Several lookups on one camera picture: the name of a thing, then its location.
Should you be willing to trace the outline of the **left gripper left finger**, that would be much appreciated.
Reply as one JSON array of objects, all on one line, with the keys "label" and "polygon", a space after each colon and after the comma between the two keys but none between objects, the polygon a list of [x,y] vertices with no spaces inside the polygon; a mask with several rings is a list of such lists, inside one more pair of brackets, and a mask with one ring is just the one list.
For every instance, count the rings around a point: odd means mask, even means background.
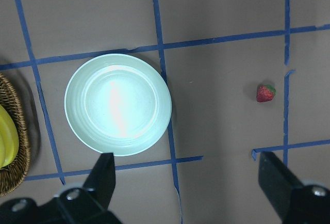
[{"label": "left gripper left finger", "polygon": [[105,209],[115,189],[115,173],[113,153],[102,153],[82,186]]}]

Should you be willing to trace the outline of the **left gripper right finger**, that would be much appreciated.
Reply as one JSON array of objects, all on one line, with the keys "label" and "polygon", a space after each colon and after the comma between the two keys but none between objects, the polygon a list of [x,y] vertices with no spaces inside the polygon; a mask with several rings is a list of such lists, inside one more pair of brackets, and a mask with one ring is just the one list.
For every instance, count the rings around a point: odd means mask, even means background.
[{"label": "left gripper right finger", "polygon": [[273,152],[260,154],[258,183],[281,219],[289,213],[292,192],[303,188],[303,183]]}]

